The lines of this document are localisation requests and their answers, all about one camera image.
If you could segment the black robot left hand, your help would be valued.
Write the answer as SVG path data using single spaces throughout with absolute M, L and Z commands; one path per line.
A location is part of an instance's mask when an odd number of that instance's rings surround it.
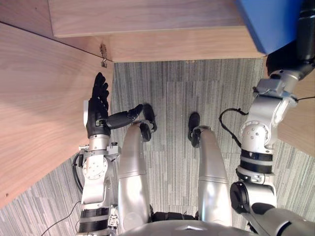
M 135 108 L 109 115 L 108 83 L 102 73 L 95 77 L 92 96 L 88 100 L 88 116 L 86 130 L 88 138 L 95 135 L 111 135 L 111 130 L 118 129 L 131 124 L 141 114 L 143 105 Z

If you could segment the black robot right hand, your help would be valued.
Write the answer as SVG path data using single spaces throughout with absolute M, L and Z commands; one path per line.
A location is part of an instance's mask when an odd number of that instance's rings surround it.
M 302 80 L 315 68 L 315 2 L 302 1 L 297 21 L 297 36 L 267 57 L 267 74 L 293 71 Z

